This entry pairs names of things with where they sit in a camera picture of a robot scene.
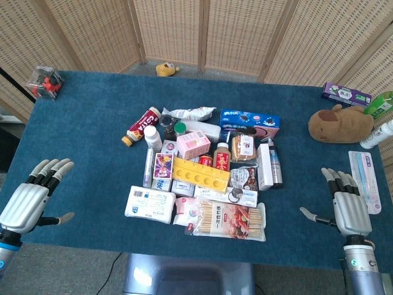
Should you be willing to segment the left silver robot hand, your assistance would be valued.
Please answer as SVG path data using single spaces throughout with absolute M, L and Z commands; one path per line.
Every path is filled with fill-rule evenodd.
M 36 226 L 60 225 L 75 215 L 43 216 L 49 198 L 66 174 L 74 167 L 69 158 L 45 159 L 38 163 L 28 179 L 20 184 L 1 213 L 1 227 L 16 234 L 27 234 Z

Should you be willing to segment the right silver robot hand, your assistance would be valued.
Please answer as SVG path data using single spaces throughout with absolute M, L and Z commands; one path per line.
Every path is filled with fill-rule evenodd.
M 372 232 L 372 225 L 367 204 L 364 197 L 360 195 L 353 177 L 331 168 L 322 168 L 321 173 L 330 189 L 335 217 L 333 219 L 323 218 L 304 207 L 301 207 L 300 211 L 313 222 L 336 227 L 344 237 L 368 236 Z

